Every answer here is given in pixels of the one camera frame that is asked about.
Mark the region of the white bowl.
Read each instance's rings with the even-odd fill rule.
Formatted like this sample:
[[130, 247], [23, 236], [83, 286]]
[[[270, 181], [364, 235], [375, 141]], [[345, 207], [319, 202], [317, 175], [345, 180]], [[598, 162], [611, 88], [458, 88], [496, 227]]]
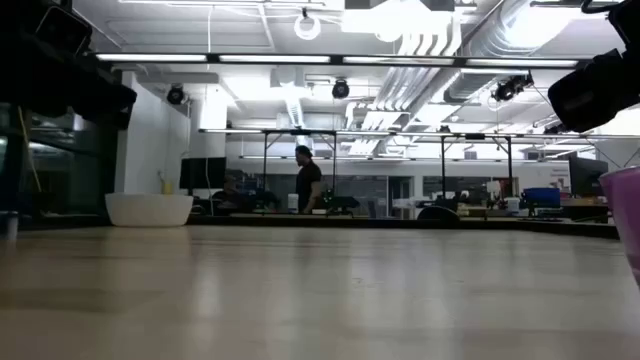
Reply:
[[111, 193], [105, 195], [110, 222], [117, 227], [180, 227], [186, 224], [193, 197]]

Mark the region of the pink plastic bowl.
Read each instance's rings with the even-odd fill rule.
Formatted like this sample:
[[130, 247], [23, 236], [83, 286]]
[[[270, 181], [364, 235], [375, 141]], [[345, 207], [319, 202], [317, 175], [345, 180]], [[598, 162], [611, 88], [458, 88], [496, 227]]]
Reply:
[[599, 182], [640, 288], [640, 165], [603, 174]]

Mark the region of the person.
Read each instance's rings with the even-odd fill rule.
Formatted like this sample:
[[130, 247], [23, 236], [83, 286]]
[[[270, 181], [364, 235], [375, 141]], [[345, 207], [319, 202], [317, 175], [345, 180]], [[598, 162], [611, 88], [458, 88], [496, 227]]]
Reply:
[[305, 145], [295, 149], [299, 172], [296, 177], [298, 210], [301, 214], [311, 214], [322, 195], [322, 172], [313, 161], [311, 150]]

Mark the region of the black computer monitor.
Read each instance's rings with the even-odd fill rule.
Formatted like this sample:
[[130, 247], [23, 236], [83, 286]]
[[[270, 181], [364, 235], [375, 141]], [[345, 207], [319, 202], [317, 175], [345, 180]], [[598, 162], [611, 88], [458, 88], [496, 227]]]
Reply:
[[182, 159], [179, 187], [186, 190], [222, 188], [226, 163], [225, 157]]
[[576, 197], [602, 196], [603, 190], [599, 178], [608, 171], [607, 162], [571, 157], [569, 173], [572, 194]]

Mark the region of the black rounded chair back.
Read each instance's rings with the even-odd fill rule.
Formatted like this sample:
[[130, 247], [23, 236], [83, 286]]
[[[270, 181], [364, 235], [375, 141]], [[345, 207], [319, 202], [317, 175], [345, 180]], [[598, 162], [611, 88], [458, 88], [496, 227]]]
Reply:
[[418, 220], [458, 222], [460, 217], [453, 210], [441, 206], [428, 206], [423, 208], [417, 216]]

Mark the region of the black overhead light bar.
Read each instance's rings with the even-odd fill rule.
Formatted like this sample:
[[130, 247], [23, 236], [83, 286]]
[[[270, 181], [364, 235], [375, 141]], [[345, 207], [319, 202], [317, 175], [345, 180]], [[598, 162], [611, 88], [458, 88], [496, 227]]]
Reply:
[[640, 55], [624, 53], [620, 60], [611, 54], [588, 58], [462, 57], [337, 54], [267, 53], [96, 53], [100, 61], [128, 64], [227, 64], [227, 65], [327, 65], [364, 67], [424, 67], [478, 69], [574, 70], [590, 63], [640, 68]]

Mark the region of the blue storage bin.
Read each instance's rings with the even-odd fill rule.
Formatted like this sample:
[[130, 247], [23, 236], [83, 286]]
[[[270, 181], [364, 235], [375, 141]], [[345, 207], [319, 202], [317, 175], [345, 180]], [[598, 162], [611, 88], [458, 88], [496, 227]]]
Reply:
[[557, 188], [526, 188], [522, 195], [528, 209], [561, 207], [561, 193]]

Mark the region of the black aluminium table frame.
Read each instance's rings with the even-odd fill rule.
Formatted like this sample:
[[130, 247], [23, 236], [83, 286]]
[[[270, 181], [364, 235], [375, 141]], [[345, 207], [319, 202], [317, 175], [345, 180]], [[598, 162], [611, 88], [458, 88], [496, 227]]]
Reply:
[[53, 216], [38, 221], [24, 219], [18, 225], [22, 231], [72, 229], [90, 227], [137, 227], [161, 228], [180, 226], [238, 226], [238, 227], [304, 227], [304, 228], [349, 228], [385, 230], [474, 230], [474, 231], [527, 231], [553, 235], [579, 236], [620, 240], [614, 225], [579, 222], [531, 221], [517, 218], [488, 218], [477, 220], [464, 218], [459, 221], [368, 219], [349, 216], [286, 215], [286, 214], [232, 214], [238, 216], [193, 216], [184, 224], [140, 224], [114, 225], [108, 217], [99, 216]]

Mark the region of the black metal frame rig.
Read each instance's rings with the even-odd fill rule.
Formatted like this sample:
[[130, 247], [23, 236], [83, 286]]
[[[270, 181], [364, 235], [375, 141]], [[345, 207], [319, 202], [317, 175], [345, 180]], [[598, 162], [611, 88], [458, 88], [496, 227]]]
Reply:
[[[506, 166], [507, 181], [505, 187], [500, 186], [500, 195], [502, 198], [512, 197], [514, 195], [513, 186], [513, 139], [515, 135], [512, 134], [497, 134], [497, 133], [442, 133], [440, 137], [440, 171], [441, 171], [441, 192], [442, 197], [446, 197], [447, 192], [447, 168], [448, 164], [454, 166], [454, 177], [489, 177], [491, 181], [495, 177], [503, 177], [498, 173], [498, 167], [500, 165]], [[507, 159], [447, 159], [447, 151], [454, 145], [460, 143], [467, 143], [468, 145], [477, 144], [494, 144], [500, 151], [504, 152]]]
[[324, 135], [331, 135], [334, 138], [334, 142], [330, 144], [332, 149], [335, 149], [337, 145], [337, 132], [335, 130], [316, 130], [316, 129], [302, 129], [295, 128], [289, 130], [277, 130], [277, 129], [267, 129], [262, 130], [264, 134], [264, 154], [263, 154], [263, 190], [266, 190], [266, 178], [267, 178], [267, 157], [268, 157], [268, 149], [270, 147], [270, 143], [268, 142], [268, 138], [270, 134], [277, 134], [278, 136], [288, 134], [294, 137], [311, 137], [312, 135], [318, 135], [323, 137]]

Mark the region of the small grey post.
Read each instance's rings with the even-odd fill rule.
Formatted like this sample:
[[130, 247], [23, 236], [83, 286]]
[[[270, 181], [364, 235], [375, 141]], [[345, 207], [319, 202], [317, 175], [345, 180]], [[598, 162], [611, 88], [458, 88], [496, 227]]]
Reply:
[[15, 241], [19, 228], [19, 213], [16, 211], [0, 211], [0, 239]]

